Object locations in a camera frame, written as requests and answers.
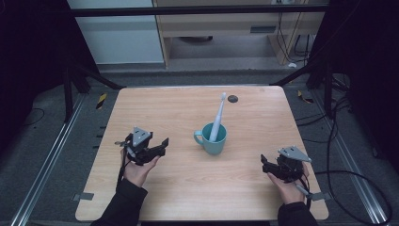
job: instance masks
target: person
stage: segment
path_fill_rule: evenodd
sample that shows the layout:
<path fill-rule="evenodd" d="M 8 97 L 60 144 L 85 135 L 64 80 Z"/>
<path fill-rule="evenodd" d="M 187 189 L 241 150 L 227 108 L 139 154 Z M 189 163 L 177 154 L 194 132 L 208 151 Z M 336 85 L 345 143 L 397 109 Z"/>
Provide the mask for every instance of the person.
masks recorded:
<path fill-rule="evenodd" d="M 142 186 L 151 169 L 156 166 L 160 156 L 156 156 L 151 162 L 138 166 L 133 162 L 125 166 L 123 178 L 117 187 L 117 191 L 104 210 L 103 215 L 93 221 L 91 226 L 136 226 L 139 219 L 141 205 L 148 192 Z M 304 164 L 305 176 L 308 169 Z M 295 183 L 284 183 L 272 173 L 267 173 L 281 195 L 283 205 L 279 208 L 279 226 L 291 225 L 317 225 L 311 211 L 305 205 L 305 195 L 300 192 Z"/>

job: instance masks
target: teal mug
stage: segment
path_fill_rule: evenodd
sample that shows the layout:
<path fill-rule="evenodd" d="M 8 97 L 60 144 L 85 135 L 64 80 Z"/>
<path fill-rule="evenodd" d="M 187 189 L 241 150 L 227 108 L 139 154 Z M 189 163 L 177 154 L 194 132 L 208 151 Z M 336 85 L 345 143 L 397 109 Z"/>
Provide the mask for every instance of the teal mug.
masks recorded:
<path fill-rule="evenodd" d="M 227 130 L 222 124 L 220 124 L 216 141 L 211 142 L 209 141 L 209 136 L 211 135 L 213 125 L 213 123 L 208 123 L 202 128 L 202 130 L 194 131 L 194 139 L 208 154 L 217 155 L 223 150 L 223 146 L 226 142 Z"/>

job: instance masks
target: forearm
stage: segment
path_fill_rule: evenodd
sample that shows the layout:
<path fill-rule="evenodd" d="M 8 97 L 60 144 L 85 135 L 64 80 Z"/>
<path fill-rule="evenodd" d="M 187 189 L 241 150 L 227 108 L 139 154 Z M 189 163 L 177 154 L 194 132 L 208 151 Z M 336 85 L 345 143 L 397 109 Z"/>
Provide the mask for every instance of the forearm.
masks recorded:
<path fill-rule="evenodd" d="M 137 225 L 141 205 L 147 191 L 144 188 L 135 186 L 127 180 L 122 180 L 117 193 L 106 207 L 101 218 L 91 225 Z"/>
<path fill-rule="evenodd" d="M 279 226 L 316 226 L 317 221 L 304 202 L 284 204 L 279 208 Z"/>

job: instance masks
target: wall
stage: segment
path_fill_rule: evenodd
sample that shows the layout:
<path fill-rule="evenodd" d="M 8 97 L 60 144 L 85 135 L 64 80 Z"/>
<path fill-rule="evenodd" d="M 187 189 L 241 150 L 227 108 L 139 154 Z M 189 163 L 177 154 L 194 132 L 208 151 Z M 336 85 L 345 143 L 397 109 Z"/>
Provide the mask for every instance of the wall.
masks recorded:
<path fill-rule="evenodd" d="M 151 0 L 68 0 L 71 8 L 152 7 Z M 98 65 L 163 63 L 154 16 L 76 18 Z"/>

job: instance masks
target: white toothbrush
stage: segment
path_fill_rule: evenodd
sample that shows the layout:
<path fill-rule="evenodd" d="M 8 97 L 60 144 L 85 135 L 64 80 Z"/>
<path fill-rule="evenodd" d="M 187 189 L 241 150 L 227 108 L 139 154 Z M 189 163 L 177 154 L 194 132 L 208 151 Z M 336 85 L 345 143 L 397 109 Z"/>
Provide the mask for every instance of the white toothbrush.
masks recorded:
<path fill-rule="evenodd" d="M 222 101 L 220 103 L 219 111 L 217 112 L 217 115 L 215 117 L 214 125 L 212 126 L 211 135 L 209 136 L 209 141 L 211 141 L 211 142 L 216 141 L 217 133 L 219 132 L 220 122 L 222 121 L 222 111 L 223 111 L 224 99 L 226 99 L 226 92 L 222 93 L 222 96 L 221 96 Z"/>

